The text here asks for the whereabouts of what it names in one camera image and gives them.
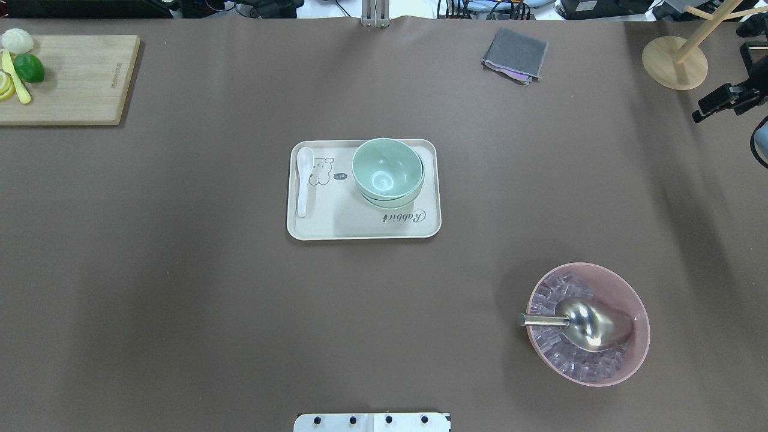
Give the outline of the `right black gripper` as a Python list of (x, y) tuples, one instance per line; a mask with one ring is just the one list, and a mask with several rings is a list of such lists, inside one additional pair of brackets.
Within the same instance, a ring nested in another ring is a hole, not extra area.
[[(741, 38), (766, 36), (766, 20), (766, 13), (759, 13), (749, 17), (738, 27), (737, 35)], [(700, 99), (697, 102), (698, 109), (691, 116), (693, 121), (698, 124), (722, 110), (731, 109), (737, 115), (741, 115), (746, 113), (747, 110), (765, 104), (766, 93), (767, 78), (765, 81), (747, 79), (740, 86), (726, 83)]]

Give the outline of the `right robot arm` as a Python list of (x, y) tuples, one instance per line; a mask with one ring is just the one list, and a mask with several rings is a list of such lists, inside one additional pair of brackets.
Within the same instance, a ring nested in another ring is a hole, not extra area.
[[(737, 29), (737, 35), (746, 37), (756, 37), (765, 35), (766, 37), (766, 12), (760, 12), (749, 17), (741, 23)], [(763, 51), (762, 57), (757, 57), (757, 53)], [(724, 83), (707, 96), (700, 99), (698, 109), (692, 113), (695, 123), (701, 123), (713, 114), (723, 110), (733, 110), (738, 116), (748, 110), (758, 106), (764, 106), (767, 100), (767, 59), (766, 42), (746, 42), (740, 48), (742, 60), (745, 63), (748, 77), (744, 82), (733, 85)], [(759, 123), (751, 134), (752, 156), (763, 166), (767, 167), (767, 117)]]

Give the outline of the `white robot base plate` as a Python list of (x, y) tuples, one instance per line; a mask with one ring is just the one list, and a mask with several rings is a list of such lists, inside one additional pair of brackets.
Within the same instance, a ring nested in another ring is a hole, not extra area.
[(305, 413), (294, 421), (293, 431), (451, 431), (449, 413)]

